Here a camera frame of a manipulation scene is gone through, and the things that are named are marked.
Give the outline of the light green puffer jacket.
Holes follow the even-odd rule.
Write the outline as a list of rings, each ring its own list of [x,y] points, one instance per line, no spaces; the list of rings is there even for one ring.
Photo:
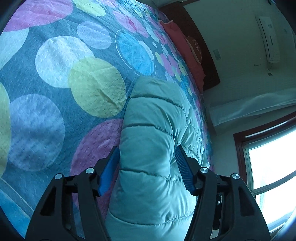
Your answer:
[[[112,240],[183,240],[196,198],[175,160],[187,156],[208,167],[203,126],[177,83],[142,76],[130,95],[120,136],[119,173],[105,220]]]

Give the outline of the right window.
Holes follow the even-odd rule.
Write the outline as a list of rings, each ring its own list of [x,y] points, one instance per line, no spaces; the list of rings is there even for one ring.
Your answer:
[[[273,233],[295,211],[295,113],[233,137],[239,174]]]

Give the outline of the right window curtain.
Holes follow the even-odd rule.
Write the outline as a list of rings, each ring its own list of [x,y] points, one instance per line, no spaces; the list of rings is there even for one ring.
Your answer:
[[[295,88],[226,102],[209,108],[214,127],[245,117],[295,105]]]

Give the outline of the red blanket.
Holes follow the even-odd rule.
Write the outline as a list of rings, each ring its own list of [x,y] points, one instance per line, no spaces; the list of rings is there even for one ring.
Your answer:
[[[173,44],[176,46],[178,52],[183,57],[195,80],[195,84],[197,85],[199,92],[203,93],[205,74],[201,63],[199,63],[194,57],[194,54],[192,53],[192,50],[188,44],[185,35],[178,27],[178,25],[175,24],[173,21],[169,21],[167,23],[160,21],[159,23],[162,25],[162,27],[172,40]]]

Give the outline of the colourful circle pattern bedspread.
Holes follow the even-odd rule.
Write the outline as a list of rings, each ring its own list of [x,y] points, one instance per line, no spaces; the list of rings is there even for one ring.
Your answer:
[[[160,21],[138,1],[26,1],[11,17],[1,34],[1,208],[21,237],[54,175],[80,174],[119,147],[142,76],[193,98],[210,164],[203,96]],[[119,163],[97,199],[104,221],[118,173]]]

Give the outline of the brown embroidered pillow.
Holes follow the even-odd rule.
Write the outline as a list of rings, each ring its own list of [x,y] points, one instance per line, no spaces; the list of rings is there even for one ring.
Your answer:
[[[190,37],[190,36],[186,37],[186,41],[189,45],[189,48],[192,51],[192,54],[193,54],[195,60],[201,64],[202,63],[202,52],[201,52],[201,48],[200,48],[198,42],[193,37]]]

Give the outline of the white air conditioner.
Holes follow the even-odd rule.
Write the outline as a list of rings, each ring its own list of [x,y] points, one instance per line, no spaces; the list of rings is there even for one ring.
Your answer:
[[[279,63],[280,49],[271,18],[268,16],[256,16],[255,18],[261,32],[267,62]]]

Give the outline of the dark wooden headboard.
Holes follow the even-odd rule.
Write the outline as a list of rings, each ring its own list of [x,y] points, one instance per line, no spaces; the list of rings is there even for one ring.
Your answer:
[[[214,60],[184,4],[175,1],[159,10],[168,17],[163,27],[184,58],[199,90],[203,92],[217,86],[220,78]]]

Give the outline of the wall socket plate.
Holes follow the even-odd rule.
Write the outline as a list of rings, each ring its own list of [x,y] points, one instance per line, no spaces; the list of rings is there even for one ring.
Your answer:
[[[221,55],[218,49],[213,50],[213,54],[216,58],[216,60],[221,60]]]

